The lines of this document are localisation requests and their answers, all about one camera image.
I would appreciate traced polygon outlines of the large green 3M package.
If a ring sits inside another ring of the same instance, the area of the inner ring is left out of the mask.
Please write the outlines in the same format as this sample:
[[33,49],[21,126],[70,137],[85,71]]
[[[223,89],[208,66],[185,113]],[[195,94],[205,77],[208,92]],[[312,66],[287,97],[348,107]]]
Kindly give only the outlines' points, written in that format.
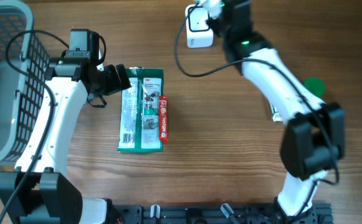
[[137,154],[161,152],[159,99],[163,95],[164,70],[130,67],[126,74],[131,87],[121,92],[117,150]]

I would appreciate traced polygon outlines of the red chocolate bar packet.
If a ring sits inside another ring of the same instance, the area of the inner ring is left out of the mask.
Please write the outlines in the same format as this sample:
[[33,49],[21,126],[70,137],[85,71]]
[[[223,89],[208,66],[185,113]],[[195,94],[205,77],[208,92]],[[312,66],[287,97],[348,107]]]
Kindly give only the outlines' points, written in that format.
[[159,97],[159,139],[163,143],[168,143],[168,98],[166,96]]

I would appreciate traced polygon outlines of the yogurt bottle red label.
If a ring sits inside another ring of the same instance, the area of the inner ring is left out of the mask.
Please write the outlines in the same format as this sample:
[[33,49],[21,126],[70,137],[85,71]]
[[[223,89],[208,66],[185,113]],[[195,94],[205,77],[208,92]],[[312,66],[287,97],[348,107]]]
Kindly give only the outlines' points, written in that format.
[[310,77],[304,81],[303,85],[309,92],[319,98],[325,94],[326,86],[320,78]]

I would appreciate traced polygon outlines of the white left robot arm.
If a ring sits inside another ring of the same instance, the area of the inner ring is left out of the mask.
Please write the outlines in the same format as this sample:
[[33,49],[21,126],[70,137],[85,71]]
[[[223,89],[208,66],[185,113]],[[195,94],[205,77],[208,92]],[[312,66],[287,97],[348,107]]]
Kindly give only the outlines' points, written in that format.
[[13,223],[116,223],[121,215],[106,198],[85,198],[67,179],[75,124],[89,96],[131,86],[123,65],[103,70],[106,43],[88,29],[73,29],[59,58],[49,60],[44,99],[25,151],[12,172],[0,173],[2,217]]

